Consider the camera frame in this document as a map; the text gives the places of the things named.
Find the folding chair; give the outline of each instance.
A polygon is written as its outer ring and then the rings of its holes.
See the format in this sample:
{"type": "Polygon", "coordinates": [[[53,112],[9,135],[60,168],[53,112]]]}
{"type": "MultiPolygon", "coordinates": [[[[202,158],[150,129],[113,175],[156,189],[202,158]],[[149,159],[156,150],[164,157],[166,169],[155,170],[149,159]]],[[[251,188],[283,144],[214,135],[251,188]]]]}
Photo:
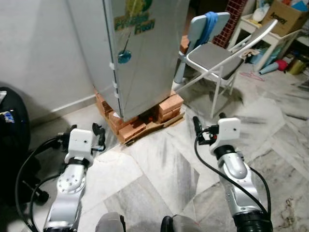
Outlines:
{"type": "MultiPolygon", "coordinates": [[[[222,29],[225,27],[226,23],[228,22],[230,18],[230,13],[228,12],[219,12],[218,14],[218,21],[214,28],[212,29],[212,32],[209,36],[208,41],[212,41],[212,39],[220,34],[222,29]]],[[[190,42],[188,50],[186,54],[189,54],[194,47],[196,42],[200,39],[204,27],[207,22],[207,17],[205,15],[200,15],[196,16],[191,20],[189,31],[188,31],[188,40],[190,42]]],[[[178,66],[178,69],[176,71],[175,77],[174,77],[174,82],[175,83],[182,83],[183,82],[183,74],[184,74],[184,69],[185,69],[185,60],[186,60],[186,54],[182,53],[181,51],[178,52],[178,58],[180,59],[180,64],[178,66]]]]}
{"type": "Polygon", "coordinates": [[[239,56],[266,36],[275,27],[276,23],[276,19],[269,21],[228,51],[212,43],[205,43],[189,52],[186,56],[186,64],[199,71],[201,75],[182,87],[176,87],[174,89],[176,93],[179,93],[202,78],[216,82],[211,108],[211,118],[213,118],[218,96],[222,95],[228,88],[230,88],[230,94],[232,93],[235,82],[235,75],[233,74],[243,62],[243,59],[239,56]],[[221,93],[219,93],[220,86],[225,87],[221,93]]]}

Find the baseboard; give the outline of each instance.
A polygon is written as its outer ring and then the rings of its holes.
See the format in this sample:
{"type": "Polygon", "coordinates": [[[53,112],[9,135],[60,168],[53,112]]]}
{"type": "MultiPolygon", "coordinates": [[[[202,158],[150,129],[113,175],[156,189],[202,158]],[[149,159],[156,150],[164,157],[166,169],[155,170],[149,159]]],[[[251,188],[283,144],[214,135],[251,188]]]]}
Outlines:
{"type": "Polygon", "coordinates": [[[52,110],[47,115],[44,115],[42,117],[38,117],[38,118],[30,120],[31,127],[33,128],[33,127],[36,127],[40,124],[55,120],[59,117],[62,117],[62,116],[67,115],[69,113],[72,113],[76,110],[82,109],[82,108],[87,107],[89,105],[92,105],[94,103],[96,103],[95,94],[88,96],[88,97],[85,97],[83,99],[80,99],[78,101],[74,101],[74,102],[71,102],[69,104],[63,105],[59,108],[52,110]]]}

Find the blue cloth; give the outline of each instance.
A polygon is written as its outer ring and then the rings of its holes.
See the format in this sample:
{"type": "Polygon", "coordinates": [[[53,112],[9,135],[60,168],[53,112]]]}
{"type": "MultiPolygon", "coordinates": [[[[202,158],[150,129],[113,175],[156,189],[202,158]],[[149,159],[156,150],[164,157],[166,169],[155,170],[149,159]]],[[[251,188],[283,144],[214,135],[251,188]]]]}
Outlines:
{"type": "Polygon", "coordinates": [[[206,13],[205,16],[207,19],[206,24],[202,32],[201,38],[199,38],[199,40],[195,44],[195,47],[208,42],[209,36],[218,21],[218,14],[215,12],[210,11],[206,13]]]}
{"type": "Polygon", "coordinates": [[[299,1],[298,3],[294,4],[291,7],[293,7],[294,9],[297,9],[299,11],[307,11],[308,10],[307,6],[304,4],[303,1],[299,1]]]}

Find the black cable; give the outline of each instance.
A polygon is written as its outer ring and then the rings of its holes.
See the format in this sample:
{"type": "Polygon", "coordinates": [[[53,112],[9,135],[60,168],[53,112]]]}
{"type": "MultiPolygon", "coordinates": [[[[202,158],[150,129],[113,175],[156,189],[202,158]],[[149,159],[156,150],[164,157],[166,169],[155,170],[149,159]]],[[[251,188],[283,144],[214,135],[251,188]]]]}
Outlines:
{"type": "Polygon", "coordinates": [[[269,187],[267,185],[266,180],[264,179],[264,177],[254,168],[250,167],[250,169],[259,176],[259,178],[262,180],[264,186],[265,186],[265,190],[266,190],[266,195],[267,195],[267,211],[269,214],[269,217],[271,215],[271,201],[270,201],[270,191],[269,191],[269,187]]]}
{"type": "Polygon", "coordinates": [[[224,178],[225,180],[227,180],[228,182],[230,182],[231,184],[233,184],[234,186],[236,186],[237,188],[239,188],[241,191],[243,191],[248,197],[250,197],[263,211],[263,213],[265,215],[268,215],[268,212],[266,211],[266,209],[264,208],[264,206],[252,195],[250,194],[246,189],[244,189],[242,186],[240,186],[239,184],[237,184],[235,181],[233,181],[231,178],[229,178],[228,176],[226,176],[225,174],[223,174],[222,172],[218,171],[217,169],[213,168],[211,165],[209,165],[208,163],[206,163],[201,156],[199,155],[198,151],[197,151],[197,143],[198,143],[198,138],[202,135],[202,133],[204,132],[208,132],[209,129],[206,128],[204,130],[202,130],[196,137],[195,142],[194,142],[194,151],[195,154],[197,156],[197,158],[209,169],[211,169],[213,172],[217,173],[219,176],[221,176],[222,178],[224,178]]]}
{"type": "Polygon", "coordinates": [[[22,166],[20,167],[19,171],[18,171],[18,174],[17,174],[17,177],[16,177],[16,182],[15,182],[15,192],[14,192],[14,195],[15,195],[15,204],[16,204],[16,209],[17,209],[17,212],[19,214],[19,216],[22,218],[22,220],[24,221],[24,223],[27,225],[27,227],[32,231],[32,232],[39,232],[38,229],[36,228],[35,225],[31,225],[26,217],[24,216],[24,214],[22,213],[21,209],[20,209],[20,205],[19,205],[19,198],[18,198],[18,190],[19,190],[19,183],[20,183],[20,176],[23,172],[23,169],[25,168],[27,162],[32,158],[34,157],[38,151],[45,145],[49,144],[50,142],[54,142],[55,140],[57,140],[58,138],[57,137],[54,137],[54,138],[51,138],[47,141],[45,141],[44,143],[42,143],[40,146],[38,146],[29,156],[28,158],[25,160],[25,162],[22,164],[22,166]]]}
{"type": "Polygon", "coordinates": [[[36,191],[38,190],[38,188],[44,184],[45,182],[49,181],[49,180],[52,180],[52,179],[55,179],[57,177],[59,177],[60,174],[57,174],[57,175],[54,175],[54,176],[51,176],[51,177],[48,177],[44,180],[42,180],[40,183],[37,184],[37,186],[34,188],[33,192],[32,192],[32,195],[31,195],[31,198],[30,198],[30,205],[29,205],[29,217],[30,217],[30,220],[31,220],[31,223],[36,227],[35,225],[35,222],[34,222],[34,217],[33,217],[33,202],[34,202],[34,196],[35,196],[35,193],[36,191]]]}

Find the black bag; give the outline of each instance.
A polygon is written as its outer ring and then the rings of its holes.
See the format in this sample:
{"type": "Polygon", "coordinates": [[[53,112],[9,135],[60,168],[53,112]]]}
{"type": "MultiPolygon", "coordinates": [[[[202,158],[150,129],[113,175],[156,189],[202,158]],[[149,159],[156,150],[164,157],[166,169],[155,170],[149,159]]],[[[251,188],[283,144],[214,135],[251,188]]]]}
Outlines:
{"type": "MultiPolygon", "coordinates": [[[[26,107],[21,97],[8,87],[0,87],[7,95],[0,103],[0,176],[4,188],[0,196],[13,205],[14,188],[18,171],[29,156],[30,123],[26,107]]],[[[27,202],[31,189],[25,184],[35,185],[39,180],[34,177],[40,169],[37,159],[31,159],[23,173],[24,183],[20,185],[20,202],[27,202]]]]}

